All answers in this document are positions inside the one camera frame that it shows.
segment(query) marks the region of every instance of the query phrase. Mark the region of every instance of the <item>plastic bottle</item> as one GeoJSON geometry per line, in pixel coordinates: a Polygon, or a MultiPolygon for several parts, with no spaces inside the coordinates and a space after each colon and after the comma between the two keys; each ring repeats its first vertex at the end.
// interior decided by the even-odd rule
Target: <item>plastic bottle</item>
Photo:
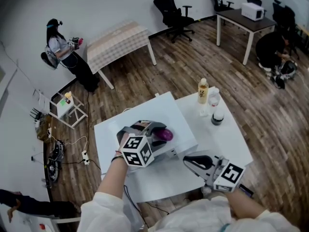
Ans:
{"type": "Polygon", "coordinates": [[[208,97],[208,115],[213,115],[220,101],[219,89],[214,88],[213,92],[208,97]]]}
{"type": "Polygon", "coordinates": [[[197,101],[200,104],[205,104],[207,101],[208,83],[206,78],[202,78],[198,84],[198,98],[197,101]]]}
{"type": "Polygon", "coordinates": [[[223,119],[224,119],[224,111],[222,108],[218,108],[211,116],[211,122],[215,126],[221,125],[223,119]]]}

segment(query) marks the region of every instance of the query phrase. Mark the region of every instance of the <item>white shirt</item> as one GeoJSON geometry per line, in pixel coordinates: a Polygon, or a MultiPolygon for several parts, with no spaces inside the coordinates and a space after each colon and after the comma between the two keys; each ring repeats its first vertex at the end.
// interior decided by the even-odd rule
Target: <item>white shirt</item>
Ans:
{"type": "MultiPolygon", "coordinates": [[[[112,195],[97,192],[92,201],[82,205],[82,216],[77,232],[128,232],[130,221],[123,213],[124,203],[112,195]]],[[[281,214],[263,212],[256,219],[231,217],[225,197],[211,201],[202,199],[177,210],[158,221],[149,232],[300,232],[281,214]]]]}
{"type": "MultiPolygon", "coordinates": [[[[68,43],[65,40],[61,39],[59,36],[57,36],[57,38],[55,37],[50,38],[48,41],[48,44],[49,44],[49,48],[53,51],[53,53],[63,52],[70,48],[68,43]]],[[[69,51],[68,53],[60,57],[59,59],[64,60],[70,54],[71,54],[71,51],[69,51]]]]}

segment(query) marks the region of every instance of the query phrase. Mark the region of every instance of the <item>bracelet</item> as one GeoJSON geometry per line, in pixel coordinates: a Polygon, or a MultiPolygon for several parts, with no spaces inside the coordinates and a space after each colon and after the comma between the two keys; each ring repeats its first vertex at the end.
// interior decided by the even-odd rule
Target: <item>bracelet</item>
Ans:
{"type": "Polygon", "coordinates": [[[123,155],[115,156],[115,157],[111,160],[111,163],[112,163],[113,160],[115,160],[115,159],[117,159],[117,158],[122,158],[122,159],[124,159],[123,155]]]}

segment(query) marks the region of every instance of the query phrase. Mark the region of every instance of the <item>purple object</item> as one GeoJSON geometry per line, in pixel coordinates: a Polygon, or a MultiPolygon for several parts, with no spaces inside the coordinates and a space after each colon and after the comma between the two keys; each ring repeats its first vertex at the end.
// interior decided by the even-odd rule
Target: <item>purple object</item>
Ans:
{"type": "Polygon", "coordinates": [[[173,139],[173,133],[169,129],[156,130],[154,134],[161,140],[170,141],[173,139]]]}

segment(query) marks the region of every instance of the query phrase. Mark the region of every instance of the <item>white sleeve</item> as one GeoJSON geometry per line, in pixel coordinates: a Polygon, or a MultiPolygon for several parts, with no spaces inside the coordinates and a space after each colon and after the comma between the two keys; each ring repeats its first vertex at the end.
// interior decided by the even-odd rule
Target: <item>white sleeve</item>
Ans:
{"type": "Polygon", "coordinates": [[[53,53],[60,51],[60,44],[56,38],[50,38],[48,41],[48,46],[53,51],[53,53]]]}
{"type": "Polygon", "coordinates": [[[283,215],[276,212],[264,211],[259,215],[257,220],[271,224],[277,232],[300,232],[300,230],[293,226],[283,215]]]}
{"type": "Polygon", "coordinates": [[[131,224],[123,212],[124,202],[110,194],[96,192],[93,200],[81,207],[77,232],[130,231],[131,224]]]}

